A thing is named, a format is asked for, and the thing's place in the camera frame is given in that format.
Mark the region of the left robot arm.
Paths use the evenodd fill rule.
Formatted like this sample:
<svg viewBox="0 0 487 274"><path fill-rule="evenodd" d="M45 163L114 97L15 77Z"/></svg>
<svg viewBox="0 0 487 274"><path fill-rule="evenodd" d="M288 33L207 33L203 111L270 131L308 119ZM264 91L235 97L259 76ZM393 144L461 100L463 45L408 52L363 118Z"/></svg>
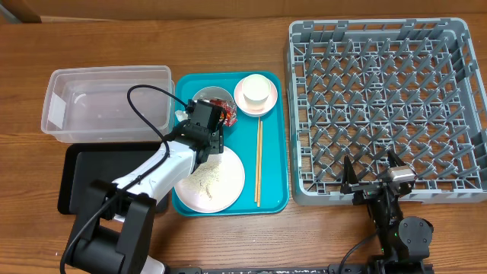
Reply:
<svg viewBox="0 0 487 274"><path fill-rule="evenodd" d="M73 266L89 273L163 273L148 255L158 203L209 155L223 151L222 122L186 119L163 138L159 149L134 171L86 189L59 271Z"/></svg>

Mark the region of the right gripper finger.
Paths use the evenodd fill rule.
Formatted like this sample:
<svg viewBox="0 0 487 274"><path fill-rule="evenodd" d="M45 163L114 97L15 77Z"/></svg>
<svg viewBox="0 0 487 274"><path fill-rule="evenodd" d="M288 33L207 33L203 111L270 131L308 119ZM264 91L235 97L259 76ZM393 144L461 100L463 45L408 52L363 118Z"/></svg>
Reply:
<svg viewBox="0 0 487 274"><path fill-rule="evenodd" d="M349 156L344 157L343 175L340 186L340 193L351 194L359 187L358 178L354 172Z"/></svg>
<svg viewBox="0 0 487 274"><path fill-rule="evenodd" d="M403 160L401 160L393 150L387 151L387 160L389 163L389 169L406 166L406 163Z"/></svg>

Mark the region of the large pink plate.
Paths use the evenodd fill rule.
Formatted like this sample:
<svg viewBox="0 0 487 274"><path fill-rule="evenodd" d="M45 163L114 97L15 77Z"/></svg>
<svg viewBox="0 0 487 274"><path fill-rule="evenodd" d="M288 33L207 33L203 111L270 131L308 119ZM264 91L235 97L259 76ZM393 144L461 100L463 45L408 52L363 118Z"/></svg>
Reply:
<svg viewBox="0 0 487 274"><path fill-rule="evenodd" d="M224 147L222 154L210 155L206 162L211 161L221 163L220 183L215 187L215 195L212 200L205 199L188 189L186 187L188 177L182 179L174 187L177 198L195 212L216 213L225 210L237 201L244 188L244 166L234 151Z"/></svg>

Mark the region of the white tissue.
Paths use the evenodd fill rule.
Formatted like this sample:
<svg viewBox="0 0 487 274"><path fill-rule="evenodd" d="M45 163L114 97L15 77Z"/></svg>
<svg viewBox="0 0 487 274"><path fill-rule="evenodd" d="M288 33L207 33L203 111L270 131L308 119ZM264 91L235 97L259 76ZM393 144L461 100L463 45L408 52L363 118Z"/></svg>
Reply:
<svg viewBox="0 0 487 274"><path fill-rule="evenodd" d="M189 118L188 114L185 111L182 111L182 110L177 110L175 112L175 116L176 116L176 118L177 118L177 120L179 122L182 122L182 121L184 121L184 120L186 120L186 119Z"/></svg>

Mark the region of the red snack wrapper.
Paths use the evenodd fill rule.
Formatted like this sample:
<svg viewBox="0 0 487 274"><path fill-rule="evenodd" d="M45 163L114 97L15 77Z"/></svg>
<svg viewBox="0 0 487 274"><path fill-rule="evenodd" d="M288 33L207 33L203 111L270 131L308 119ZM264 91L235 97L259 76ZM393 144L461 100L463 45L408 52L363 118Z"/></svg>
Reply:
<svg viewBox="0 0 487 274"><path fill-rule="evenodd" d="M225 126L231 127L237 122L237 106L232 100L228 101L214 98L210 102L225 109L226 113L220 115L220 120L224 119Z"/></svg>

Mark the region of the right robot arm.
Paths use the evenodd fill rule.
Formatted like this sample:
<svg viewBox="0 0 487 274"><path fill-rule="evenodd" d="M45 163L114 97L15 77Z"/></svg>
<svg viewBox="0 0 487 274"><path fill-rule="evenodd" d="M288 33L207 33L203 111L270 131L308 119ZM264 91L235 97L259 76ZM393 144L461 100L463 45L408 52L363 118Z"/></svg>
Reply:
<svg viewBox="0 0 487 274"><path fill-rule="evenodd" d="M430 256L433 224L424 218L405 217L399 204L401 196L412 192L416 172L394 151L387 152L387 160L389 167L381 174L377 183L361 185L350 158L344 157L340 192L352 194L352 203L355 206L367 206L375 231L347 252L335 273L434 272L431 264L424 263L424 259ZM374 238L380 241L380 255L370 256L366 264L360 266L346 263L359 247Z"/></svg>

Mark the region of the pile of rice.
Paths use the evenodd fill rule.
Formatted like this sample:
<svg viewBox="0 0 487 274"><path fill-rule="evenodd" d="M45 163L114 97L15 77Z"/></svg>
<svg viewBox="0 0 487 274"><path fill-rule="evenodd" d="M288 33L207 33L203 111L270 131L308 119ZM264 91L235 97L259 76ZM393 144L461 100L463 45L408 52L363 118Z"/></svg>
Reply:
<svg viewBox="0 0 487 274"><path fill-rule="evenodd" d="M215 187L220 183L220 162L211 161L201 164L198 169L187 178L186 187L205 199L212 200Z"/></svg>

